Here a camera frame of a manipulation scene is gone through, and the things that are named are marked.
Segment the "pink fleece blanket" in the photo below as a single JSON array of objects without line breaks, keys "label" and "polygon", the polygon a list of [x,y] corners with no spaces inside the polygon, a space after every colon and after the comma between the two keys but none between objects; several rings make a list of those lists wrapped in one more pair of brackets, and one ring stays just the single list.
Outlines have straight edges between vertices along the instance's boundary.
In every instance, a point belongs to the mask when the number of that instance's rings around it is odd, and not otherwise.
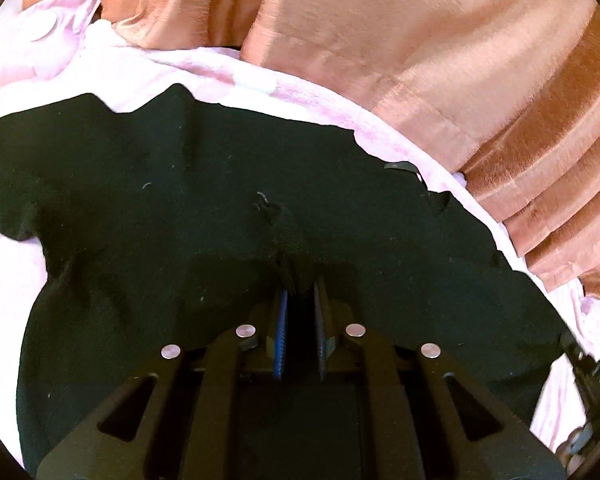
[{"label": "pink fleece blanket", "polygon": [[[509,266],[530,278],[565,328],[574,330],[585,349],[600,354],[600,317],[582,285],[573,281],[546,289],[516,255],[504,226],[469,195],[463,179],[368,110],[319,84],[248,64],[232,49],[135,47],[97,17],[99,0],[43,0],[30,8],[21,1],[6,0],[0,10],[0,118],[84,94],[126,114],[179,84],[199,102],[348,130],[366,154],[393,169],[415,170],[430,192],[451,193],[489,229]],[[0,338],[20,353],[46,281],[41,242],[0,233]],[[19,365],[20,356],[0,377],[0,436],[24,465],[16,410]],[[584,421],[573,374],[559,355],[528,425],[545,445],[557,448]]]}]

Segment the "black knit garment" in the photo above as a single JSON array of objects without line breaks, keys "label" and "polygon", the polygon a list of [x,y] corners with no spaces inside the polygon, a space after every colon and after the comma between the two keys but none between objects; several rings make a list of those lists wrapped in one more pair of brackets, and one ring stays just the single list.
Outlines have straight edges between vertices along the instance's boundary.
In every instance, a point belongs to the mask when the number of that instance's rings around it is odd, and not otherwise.
[{"label": "black knit garment", "polygon": [[96,96],[0,118],[0,233],[47,281],[20,353],[24,466],[167,344],[235,326],[291,264],[394,344],[452,353],[531,422],[565,324],[489,229],[348,130],[197,101],[118,114]]}]

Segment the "orange curtain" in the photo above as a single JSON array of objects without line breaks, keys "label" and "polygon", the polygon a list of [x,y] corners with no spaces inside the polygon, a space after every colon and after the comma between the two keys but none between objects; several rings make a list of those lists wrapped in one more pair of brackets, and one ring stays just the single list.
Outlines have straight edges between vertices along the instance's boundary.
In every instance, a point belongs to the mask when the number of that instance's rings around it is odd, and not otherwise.
[{"label": "orange curtain", "polygon": [[236,47],[369,110],[464,174],[546,288],[600,298],[596,0],[100,1],[139,47]]}]

